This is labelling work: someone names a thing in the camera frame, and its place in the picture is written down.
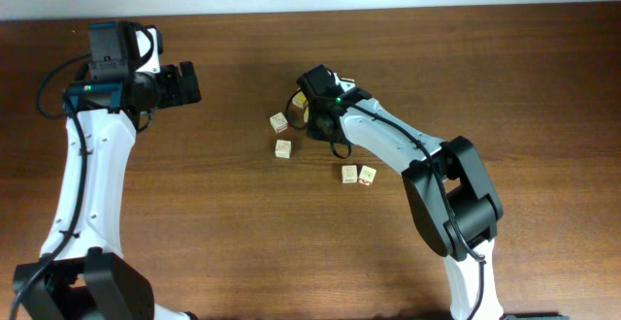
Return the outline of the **wooden block red bordered left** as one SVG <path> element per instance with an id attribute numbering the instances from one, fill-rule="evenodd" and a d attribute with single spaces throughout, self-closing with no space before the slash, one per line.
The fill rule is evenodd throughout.
<path id="1" fill-rule="evenodd" d="M 284 132 L 289 126 L 289 123 L 282 112 L 272 115 L 269 120 L 272 128 L 277 134 Z"/>

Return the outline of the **wooden block number drawing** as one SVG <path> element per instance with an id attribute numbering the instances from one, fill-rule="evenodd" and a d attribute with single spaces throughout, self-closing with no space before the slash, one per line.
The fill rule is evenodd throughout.
<path id="1" fill-rule="evenodd" d="M 358 169 L 356 165 L 342 166 L 342 182 L 356 183 L 358 181 Z"/>

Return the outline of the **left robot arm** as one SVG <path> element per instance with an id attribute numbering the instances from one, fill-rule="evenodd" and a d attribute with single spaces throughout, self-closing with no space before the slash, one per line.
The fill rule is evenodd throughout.
<path id="1" fill-rule="evenodd" d="M 16 266 L 10 318 L 192 319 L 154 299 L 123 259 L 124 177 L 139 134 L 158 110 L 198 103 L 190 61 L 163 65 L 161 32 L 133 21 L 93 23 L 90 50 L 62 91 L 67 158 L 57 209 L 35 263 Z"/>

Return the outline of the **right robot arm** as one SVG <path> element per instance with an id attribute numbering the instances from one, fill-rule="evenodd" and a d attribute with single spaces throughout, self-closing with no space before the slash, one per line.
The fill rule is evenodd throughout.
<path id="1" fill-rule="evenodd" d="M 363 147 L 402 177 L 415 228 L 445 266 L 451 317 L 506 319 L 493 271 L 504 208 L 473 143 L 416 130 L 324 65 L 297 85 L 309 102 L 310 138 Z"/>

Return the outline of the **wooden block red letter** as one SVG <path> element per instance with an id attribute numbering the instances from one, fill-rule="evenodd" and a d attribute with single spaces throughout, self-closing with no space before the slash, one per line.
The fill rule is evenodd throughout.
<path id="1" fill-rule="evenodd" d="M 376 177 L 376 169 L 363 165 L 358 176 L 358 182 L 366 186 L 372 186 Z"/>

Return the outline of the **wooden block fish drawing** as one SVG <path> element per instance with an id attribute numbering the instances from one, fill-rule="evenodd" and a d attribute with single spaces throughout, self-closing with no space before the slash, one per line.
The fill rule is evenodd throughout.
<path id="1" fill-rule="evenodd" d="M 289 159 L 292 153 L 292 142 L 287 140 L 277 140 L 275 146 L 275 156 L 277 158 Z"/>

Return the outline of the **yellow topped block upper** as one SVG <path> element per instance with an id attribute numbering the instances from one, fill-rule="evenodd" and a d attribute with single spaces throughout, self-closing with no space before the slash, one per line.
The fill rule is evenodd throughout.
<path id="1" fill-rule="evenodd" d="M 308 100 L 307 100 L 307 98 L 306 98 L 306 96 L 304 95 L 304 93 L 303 93 L 303 92 L 298 92 L 298 93 L 296 93 L 296 94 L 295 94 L 295 96 L 292 98 L 292 104 L 293 104 L 295 107 L 297 107 L 297 108 L 299 108 L 299 109 L 303 110 L 303 109 L 305 109 L 305 108 L 307 107 L 307 105 L 308 105 Z"/>

